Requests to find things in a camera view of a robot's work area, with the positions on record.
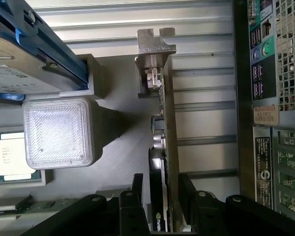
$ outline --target connector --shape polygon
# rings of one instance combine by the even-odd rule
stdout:
[[[269,20],[265,21],[261,27],[262,27],[262,38],[267,37],[271,31],[270,21]]]
[[[250,33],[250,44],[252,47],[254,47],[257,44],[257,34],[254,31]]]
[[[262,65],[261,64],[258,64],[257,65],[257,68],[258,68],[258,78],[261,78],[262,77],[262,74],[263,74]]]
[[[257,80],[259,78],[259,75],[258,75],[258,66],[257,65],[253,65],[251,67],[251,73],[252,73],[252,79],[253,80]]]

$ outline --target sticker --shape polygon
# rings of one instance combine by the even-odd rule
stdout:
[[[24,139],[0,140],[0,176],[32,174],[25,156]]]
[[[279,124],[279,106],[262,106],[254,108],[254,123],[265,125]]]
[[[256,202],[272,209],[270,137],[255,138]]]
[[[263,0],[263,2],[265,2],[264,5],[265,6],[267,5],[267,7],[266,8],[262,8],[262,7],[260,8],[261,9],[261,12],[260,12],[261,21],[272,13],[272,5],[271,5],[272,0]]]
[[[59,92],[59,88],[0,63],[0,92],[34,94]]]

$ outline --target circuit board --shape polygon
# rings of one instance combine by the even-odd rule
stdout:
[[[279,143],[295,147],[295,132],[280,131]]]
[[[295,177],[279,173],[280,184],[295,191]]]
[[[79,199],[62,199],[54,201],[41,201],[41,202],[27,202],[24,203],[19,209],[13,211],[1,211],[0,217],[6,216],[21,216],[25,214],[40,214],[40,213],[56,213],[59,212]]]
[[[279,164],[295,169],[295,155],[285,151],[278,151]]]
[[[280,192],[280,203],[295,212],[295,198]]]

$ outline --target metal mesh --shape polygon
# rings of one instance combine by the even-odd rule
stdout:
[[[295,0],[276,0],[277,75],[281,111],[295,110]]]

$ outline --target blue drive tray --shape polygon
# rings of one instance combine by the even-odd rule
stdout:
[[[36,62],[35,66],[40,73],[33,71],[36,68],[31,65],[32,61]],[[44,83],[56,87],[54,90],[79,90],[86,88],[88,84],[86,64],[62,42],[24,0],[0,0],[0,71],[5,72],[4,66],[16,69],[14,73],[23,72],[24,77],[27,76],[29,79],[44,78]],[[22,90],[17,89],[16,86],[21,85],[12,85],[15,89],[8,88],[6,91],[1,89],[0,93],[6,95],[0,94],[0,97],[23,100],[22,96],[27,93],[20,92]]]

